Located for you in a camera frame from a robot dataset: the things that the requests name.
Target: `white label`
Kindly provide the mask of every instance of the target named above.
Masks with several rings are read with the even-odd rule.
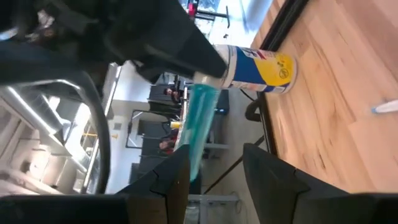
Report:
[[[285,87],[275,86],[274,90],[272,90],[272,93],[283,93],[285,90]]]
[[[241,47],[241,50],[243,51],[243,53],[245,54],[245,56],[250,57],[250,58],[257,58],[257,59],[264,59],[264,57],[261,57],[257,50],[253,50],[253,49],[247,49],[247,48],[243,48]]]
[[[244,88],[252,91],[264,91],[267,87],[267,85],[237,82],[237,81],[233,81],[232,86],[234,86],[235,88]]]

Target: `blue caulk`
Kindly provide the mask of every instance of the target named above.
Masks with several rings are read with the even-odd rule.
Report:
[[[3,32],[0,32],[0,41],[9,40],[18,33],[18,28],[12,28]]]
[[[286,54],[254,50],[230,45],[215,49],[227,64],[222,78],[200,72],[193,76],[187,117],[176,147],[190,145],[190,180],[198,175],[200,161],[221,89],[236,87],[268,93],[286,93],[294,84],[297,65]]]

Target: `metal frame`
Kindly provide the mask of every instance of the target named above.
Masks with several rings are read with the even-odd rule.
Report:
[[[209,208],[236,203],[239,197],[236,195],[188,195],[188,201],[199,205],[199,223],[206,224]]]
[[[132,121],[134,120],[134,119],[136,119],[136,118],[139,118],[139,116],[142,114],[142,113],[156,113],[156,114],[159,114],[159,115],[161,115],[161,114],[173,114],[173,113],[168,113],[168,112],[158,112],[158,111],[148,111],[148,110],[133,110],[132,111],[132,113],[131,113],[131,119],[130,119],[130,122],[129,122],[129,125],[132,125]],[[128,148],[128,149],[142,149],[142,146],[129,146],[129,141],[131,141],[130,140],[130,134],[131,134],[131,130],[130,130],[130,128],[128,129],[128,131],[127,131],[127,137],[126,137],[126,145],[125,145],[125,147],[126,148]]]
[[[188,2],[188,5],[187,6],[189,6],[189,4],[197,4],[197,8],[199,7],[199,2],[200,2],[200,0],[197,0],[196,2]],[[218,12],[209,12],[209,11],[203,11],[203,10],[196,10],[196,13],[195,13],[195,19],[204,19],[204,20],[207,20],[207,21],[215,21],[215,19],[216,19],[216,17],[220,17],[220,18],[225,18],[226,20],[227,20],[227,23],[228,23],[228,25],[227,25],[227,28],[229,28],[230,27],[230,25],[231,25],[231,23],[230,23],[230,21],[229,21],[229,11],[228,11],[228,6],[225,6],[225,9],[226,9],[226,13],[225,14],[223,14],[223,13],[218,13]]]

